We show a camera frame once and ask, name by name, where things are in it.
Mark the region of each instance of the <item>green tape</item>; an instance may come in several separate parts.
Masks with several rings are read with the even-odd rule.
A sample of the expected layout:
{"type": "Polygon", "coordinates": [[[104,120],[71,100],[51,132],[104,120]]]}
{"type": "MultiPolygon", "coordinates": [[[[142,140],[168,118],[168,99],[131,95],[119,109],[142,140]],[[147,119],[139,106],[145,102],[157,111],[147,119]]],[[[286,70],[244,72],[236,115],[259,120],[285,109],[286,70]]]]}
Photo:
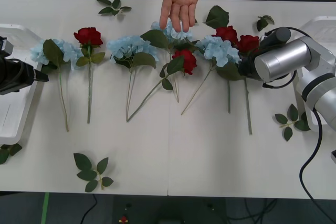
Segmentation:
{"type": "Polygon", "coordinates": [[[44,201],[43,201],[43,208],[42,208],[41,224],[46,224],[48,203],[49,203],[49,193],[45,193],[44,201]]]}

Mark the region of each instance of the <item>finger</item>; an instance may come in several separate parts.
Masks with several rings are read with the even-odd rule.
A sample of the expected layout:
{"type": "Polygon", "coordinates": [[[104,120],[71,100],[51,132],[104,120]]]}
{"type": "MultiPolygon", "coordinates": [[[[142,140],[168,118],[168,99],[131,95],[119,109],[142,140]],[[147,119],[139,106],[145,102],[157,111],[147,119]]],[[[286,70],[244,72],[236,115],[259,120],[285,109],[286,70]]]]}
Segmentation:
{"type": "Polygon", "coordinates": [[[164,29],[167,26],[170,8],[172,7],[172,0],[163,0],[160,16],[160,28],[164,29]]]}
{"type": "Polygon", "coordinates": [[[189,7],[187,5],[181,6],[180,17],[182,20],[183,31],[186,33],[189,31],[189,7]]]}
{"type": "Polygon", "coordinates": [[[195,22],[196,22],[195,12],[196,12],[196,5],[191,4],[189,6],[189,25],[190,27],[193,27],[195,25],[195,22]]]}
{"type": "Polygon", "coordinates": [[[180,6],[174,3],[170,10],[170,19],[172,20],[175,31],[177,31],[178,33],[181,31],[180,18],[178,17],[179,14],[180,6]]]}

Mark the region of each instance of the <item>rose bloom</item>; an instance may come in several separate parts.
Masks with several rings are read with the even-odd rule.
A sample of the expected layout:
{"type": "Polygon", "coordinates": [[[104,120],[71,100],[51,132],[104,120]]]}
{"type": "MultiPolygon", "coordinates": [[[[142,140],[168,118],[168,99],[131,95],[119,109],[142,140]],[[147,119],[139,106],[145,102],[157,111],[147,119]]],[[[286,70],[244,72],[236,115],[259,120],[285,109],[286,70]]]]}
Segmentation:
{"type": "Polygon", "coordinates": [[[195,56],[193,55],[192,52],[190,52],[190,50],[182,49],[181,51],[176,50],[175,55],[173,55],[173,59],[181,55],[184,56],[184,62],[183,62],[184,72],[192,75],[193,69],[197,67],[195,56]]]}

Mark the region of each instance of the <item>hydrangea bloom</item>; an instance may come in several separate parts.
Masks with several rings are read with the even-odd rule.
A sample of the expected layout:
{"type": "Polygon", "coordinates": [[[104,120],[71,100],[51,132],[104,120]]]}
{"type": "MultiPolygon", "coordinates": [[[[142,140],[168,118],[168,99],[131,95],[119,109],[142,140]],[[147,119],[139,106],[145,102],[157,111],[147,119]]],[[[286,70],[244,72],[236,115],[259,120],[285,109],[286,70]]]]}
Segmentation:
{"type": "MultiPolygon", "coordinates": [[[[73,44],[65,42],[64,40],[52,39],[53,42],[61,49],[64,53],[63,60],[65,62],[71,61],[71,69],[77,68],[77,60],[83,56],[81,50],[76,48],[73,44]]],[[[30,49],[31,59],[35,62],[40,62],[44,65],[49,64],[49,60],[43,53],[43,43],[45,40],[41,40],[39,44],[30,49]]]]}
{"type": "Polygon", "coordinates": [[[159,61],[157,58],[157,49],[150,45],[149,41],[143,40],[140,36],[126,36],[118,40],[112,40],[107,42],[107,48],[112,52],[111,62],[115,63],[114,56],[118,59],[122,57],[130,57],[138,52],[145,52],[154,57],[155,61],[159,61]]]}
{"type": "Polygon", "coordinates": [[[193,35],[189,29],[189,31],[187,33],[185,33],[182,30],[182,21],[180,21],[180,26],[181,26],[181,32],[177,33],[175,31],[175,29],[173,28],[173,24],[170,20],[170,18],[168,18],[168,22],[167,22],[167,26],[165,29],[161,29],[159,27],[159,22],[154,22],[151,26],[151,30],[160,30],[163,31],[163,34],[167,37],[169,43],[173,42],[174,40],[182,40],[187,38],[188,40],[192,40],[193,39],[193,35]]]}
{"type": "MultiPolygon", "coordinates": [[[[196,47],[204,50],[205,59],[211,60],[215,57],[219,67],[223,67],[228,62],[238,63],[240,60],[238,49],[233,48],[230,41],[222,41],[220,37],[206,36],[196,43],[196,47]]],[[[194,54],[203,55],[199,51],[195,51],[194,54]]]]}

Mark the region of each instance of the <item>loose leaf sprig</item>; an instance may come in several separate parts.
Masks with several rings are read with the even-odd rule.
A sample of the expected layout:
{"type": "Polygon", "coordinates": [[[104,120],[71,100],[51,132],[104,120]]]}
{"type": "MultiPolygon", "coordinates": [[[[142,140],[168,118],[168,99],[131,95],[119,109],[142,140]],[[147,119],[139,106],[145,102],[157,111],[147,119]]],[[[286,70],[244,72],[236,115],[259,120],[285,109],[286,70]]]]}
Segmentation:
{"type": "Polygon", "coordinates": [[[108,5],[108,7],[105,7],[102,9],[99,14],[111,14],[113,16],[117,15],[118,13],[126,13],[129,12],[132,8],[129,6],[121,6],[120,0],[114,0],[113,3],[109,0],[97,0],[99,3],[108,5]]]}
{"type": "Polygon", "coordinates": [[[81,171],[77,174],[77,177],[80,179],[83,179],[85,181],[88,181],[85,192],[90,193],[98,185],[98,182],[100,183],[100,187],[102,190],[104,190],[104,187],[109,187],[112,185],[113,180],[110,177],[101,177],[101,175],[105,172],[107,164],[109,162],[109,158],[106,157],[103,160],[101,160],[96,168],[92,168],[92,163],[89,160],[89,158],[81,153],[74,153],[74,159],[76,162],[76,166],[81,171]]]}
{"type": "Polygon", "coordinates": [[[259,18],[259,20],[257,22],[258,31],[263,30],[268,25],[274,25],[275,24],[273,18],[269,15],[264,15],[263,17],[258,16],[258,18],[259,18]]]}
{"type": "Polygon", "coordinates": [[[309,131],[310,128],[308,126],[307,115],[305,112],[301,114],[301,119],[299,119],[299,111],[298,109],[291,104],[287,111],[287,116],[283,114],[275,114],[275,119],[278,123],[282,124],[280,128],[285,128],[283,131],[283,137],[286,141],[290,140],[293,136],[293,130],[290,127],[294,124],[294,127],[301,131],[309,131]]]}
{"type": "Polygon", "coordinates": [[[0,147],[0,165],[4,164],[9,156],[14,156],[21,151],[22,146],[19,144],[7,145],[4,144],[0,147]]]}

